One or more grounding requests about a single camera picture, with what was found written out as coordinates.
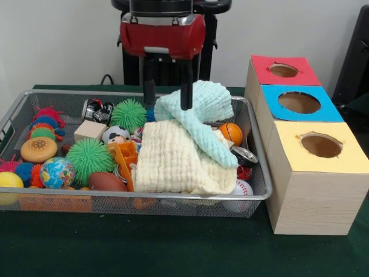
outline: white wall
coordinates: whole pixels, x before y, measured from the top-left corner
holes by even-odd
[[[234,0],[218,16],[212,80],[244,86],[251,54],[306,56],[333,93],[366,0]],[[109,0],[0,0],[0,116],[34,84],[122,83],[119,15]]]

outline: round hole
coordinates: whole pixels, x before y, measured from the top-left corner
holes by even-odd
[[[342,144],[326,134],[307,134],[301,139],[302,145],[310,153],[322,158],[333,158],[342,151]]]
[[[286,92],[278,97],[278,102],[290,111],[312,114],[321,108],[317,98],[303,92]]]
[[[283,63],[275,63],[269,67],[269,70],[276,76],[282,78],[293,78],[298,74],[297,68]]]

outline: box with hole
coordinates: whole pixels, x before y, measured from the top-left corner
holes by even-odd
[[[257,106],[261,85],[321,86],[306,58],[252,55],[248,66],[245,97]]]
[[[255,115],[266,152],[274,121],[343,122],[322,87],[262,85]]]
[[[276,121],[269,149],[274,233],[348,234],[369,189],[369,160],[348,125]]]

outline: light blue towel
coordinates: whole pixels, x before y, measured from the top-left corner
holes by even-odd
[[[238,167],[237,158],[215,136],[212,128],[203,124],[233,117],[231,94],[221,84],[197,81],[193,84],[193,108],[180,108],[180,91],[160,97],[155,104],[156,121],[177,119],[191,134],[196,144],[221,166]]]

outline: basket rim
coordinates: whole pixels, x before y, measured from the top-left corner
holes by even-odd
[[[142,96],[139,92],[103,92],[103,91],[68,91],[68,90],[53,90],[53,89],[31,89],[21,93],[14,103],[10,106],[7,113],[0,121],[0,130],[6,123],[11,121],[14,113],[25,103],[25,99],[36,93],[50,94],[75,94],[75,95],[110,95],[110,96]],[[97,190],[61,190],[61,189],[25,189],[25,188],[0,188],[0,193],[19,193],[19,194],[53,194],[53,195],[74,195],[74,196],[106,196],[106,197],[134,197],[134,198],[155,198],[155,199],[190,199],[190,200],[234,200],[234,201],[261,201],[266,200],[272,195],[272,180],[270,178],[269,168],[265,159],[265,153],[261,144],[261,137],[254,114],[254,109],[251,102],[242,96],[232,96],[232,100],[241,101],[247,105],[248,115],[251,123],[251,130],[257,157],[262,170],[262,175],[265,184],[265,192],[262,195],[253,196],[237,196],[229,194],[220,195],[203,195],[203,194],[187,194],[187,193],[142,193],[142,192],[108,192]]]

